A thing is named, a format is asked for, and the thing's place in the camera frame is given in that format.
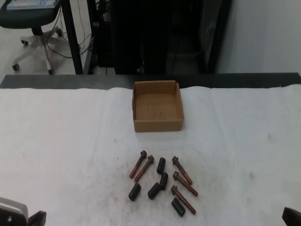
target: cardboard box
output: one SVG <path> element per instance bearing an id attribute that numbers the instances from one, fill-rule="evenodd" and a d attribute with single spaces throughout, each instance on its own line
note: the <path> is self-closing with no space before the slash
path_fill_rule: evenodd
<path id="1" fill-rule="evenodd" d="M 184 120 L 179 84 L 175 81 L 140 81 L 133 87 L 136 132 L 180 131 Z"/>

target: chair base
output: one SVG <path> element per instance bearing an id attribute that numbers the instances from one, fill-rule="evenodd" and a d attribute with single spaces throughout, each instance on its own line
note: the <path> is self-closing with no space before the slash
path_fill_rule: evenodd
<path id="1" fill-rule="evenodd" d="M 59 29 L 58 27 L 55 27 L 52 31 L 48 31 L 48 32 L 43 32 L 41 35 L 33 35 L 33 36 L 29 36 L 29 37 L 21 37 L 21 42 L 24 44 L 24 46 L 27 46 L 28 43 L 30 43 L 30 45 L 27 47 L 27 50 L 18 58 L 16 58 L 13 61 L 13 69 L 14 71 L 19 71 L 19 62 L 23 59 L 25 59 L 26 57 L 28 57 L 37 47 L 41 47 L 42 51 L 44 53 L 44 59 L 47 65 L 47 70 L 49 74 L 54 74 L 54 69 L 51 66 L 51 63 L 49 61 L 48 58 L 48 54 L 47 54 L 47 42 L 48 44 L 57 44 L 57 43 L 62 43 L 64 45 L 69 45 L 68 41 L 64 41 L 64 40 L 60 40 L 57 38 L 53 38 L 52 36 L 57 33 L 58 36 L 62 36 L 62 30 Z"/>

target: bolt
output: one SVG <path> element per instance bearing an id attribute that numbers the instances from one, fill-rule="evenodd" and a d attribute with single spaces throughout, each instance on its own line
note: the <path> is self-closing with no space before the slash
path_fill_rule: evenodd
<path id="1" fill-rule="evenodd" d="M 173 174 L 175 180 L 178 180 L 182 185 L 184 185 L 194 196 L 198 195 L 198 192 L 194 190 L 180 175 L 179 172 L 175 171 Z"/>
<path id="2" fill-rule="evenodd" d="M 196 214 L 196 210 L 187 202 L 187 200 L 184 198 L 184 196 L 178 191 L 178 186 L 172 186 L 171 188 L 172 194 L 175 194 L 178 196 L 178 198 L 184 203 L 185 206 L 190 210 L 192 214 Z"/>
<path id="3" fill-rule="evenodd" d="M 188 181 L 188 183 L 190 185 L 192 185 L 192 180 L 190 179 L 190 177 L 188 176 L 188 174 L 185 172 L 185 170 L 183 169 L 183 167 L 181 166 L 181 164 L 179 163 L 179 158 L 178 157 L 174 157 L 173 158 L 173 163 L 174 165 L 176 165 L 179 170 L 181 171 L 181 173 L 184 175 L 185 179 Z"/>
<path id="4" fill-rule="evenodd" d="M 132 170 L 132 172 L 130 174 L 130 178 L 133 178 L 135 176 L 135 173 L 137 172 L 137 169 L 139 168 L 142 160 L 146 158 L 147 153 L 146 153 L 145 150 L 141 151 L 140 154 L 141 154 L 141 156 L 138 159 L 138 162 L 136 163 L 135 167 L 133 168 L 133 170 Z"/>
<path id="5" fill-rule="evenodd" d="M 135 178 L 135 181 L 138 182 L 140 180 L 140 178 L 142 177 L 142 175 L 146 172 L 147 168 L 154 163 L 154 157 L 152 155 L 150 155 L 148 157 L 148 160 L 146 162 L 146 164 L 143 166 L 143 168 L 140 170 L 140 172 L 138 173 L 138 175 Z"/>

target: white wall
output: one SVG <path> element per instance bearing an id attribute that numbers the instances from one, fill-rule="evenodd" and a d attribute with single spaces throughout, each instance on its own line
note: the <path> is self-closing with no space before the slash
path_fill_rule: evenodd
<path id="1" fill-rule="evenodd" d="M 233 0 L 217 71 L 301 74 L 301 0 Z"/>

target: chair wheel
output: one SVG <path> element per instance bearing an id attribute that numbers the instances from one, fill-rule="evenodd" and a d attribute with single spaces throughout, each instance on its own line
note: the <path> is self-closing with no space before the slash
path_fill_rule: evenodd
<path id="1" fill-rule="evenodd" d="M 28 46 L 28 42 L 27 42 L 27 41 L 21 40 L 21 42 L 22 42 L 22 44 L 23 44 L 24 46 Z"/>
<path id="2" fill-rule="evenodd" d="M 56 31 L 56 33 L 57 33 L 57 35 L 58 35 L 59 37 L 62 37 L 62 36 L 63 36 L 63 31 L 62 31 L 61 28 L 58 29 L 58 30 Z"/>
<path id="3" fill-rule="evenodd" d="M 55 70 L 51 68 L 50 70 L 48 70 L 48 74 L 55 74 Z"/>
<path id="4" fill-rule="evenodd" d="M 13 65 L 13 69 L 15 72 L 19 71 L 20 70 L 19 64 Z"/>

